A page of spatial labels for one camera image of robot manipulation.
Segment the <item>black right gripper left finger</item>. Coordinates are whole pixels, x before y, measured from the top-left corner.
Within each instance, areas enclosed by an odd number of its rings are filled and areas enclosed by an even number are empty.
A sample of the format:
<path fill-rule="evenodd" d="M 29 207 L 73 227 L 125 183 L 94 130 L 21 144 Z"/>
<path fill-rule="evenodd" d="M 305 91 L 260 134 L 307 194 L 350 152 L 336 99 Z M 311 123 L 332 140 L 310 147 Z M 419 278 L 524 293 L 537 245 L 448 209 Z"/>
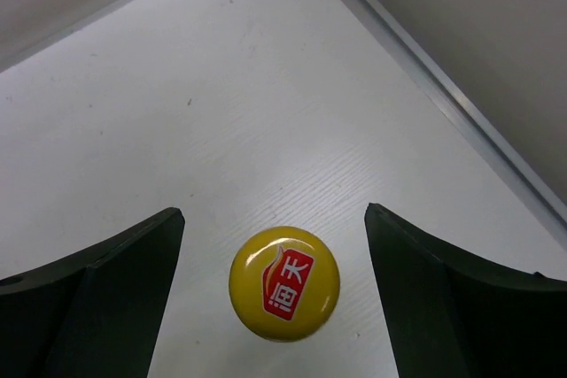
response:
<path fill-rule="evenodd" d="M 177 266 L 182 212 L 1 280 L 3 377 L 145 377 Z"/>

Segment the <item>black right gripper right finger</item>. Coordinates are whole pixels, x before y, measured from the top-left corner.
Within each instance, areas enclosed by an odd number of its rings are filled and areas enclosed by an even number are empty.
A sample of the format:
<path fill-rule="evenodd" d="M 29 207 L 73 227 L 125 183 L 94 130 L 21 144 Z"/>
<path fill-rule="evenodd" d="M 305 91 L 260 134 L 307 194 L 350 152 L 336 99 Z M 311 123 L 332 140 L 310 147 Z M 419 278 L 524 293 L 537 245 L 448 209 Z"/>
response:
<path fill-rule="evenodd" d="M 447 243 L 380 204 L 364 216 L 401 377 L 564 377 L 566 283 Z"/>

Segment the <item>yellow cap red sauce bottle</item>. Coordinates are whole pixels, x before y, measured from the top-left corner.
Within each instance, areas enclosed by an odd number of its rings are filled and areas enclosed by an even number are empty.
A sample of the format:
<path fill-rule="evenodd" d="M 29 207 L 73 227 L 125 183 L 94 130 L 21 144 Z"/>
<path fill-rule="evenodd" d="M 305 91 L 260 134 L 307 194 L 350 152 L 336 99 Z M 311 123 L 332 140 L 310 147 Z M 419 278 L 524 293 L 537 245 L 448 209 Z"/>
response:
<path fill-rule="evenodd" d="M 340 294 L 338 263 L 328 246 L 296 227 L 274 227 L 252 236 L 229 271 L 236 316 L 255 335 L 295 342 L 317 332 Z"/>

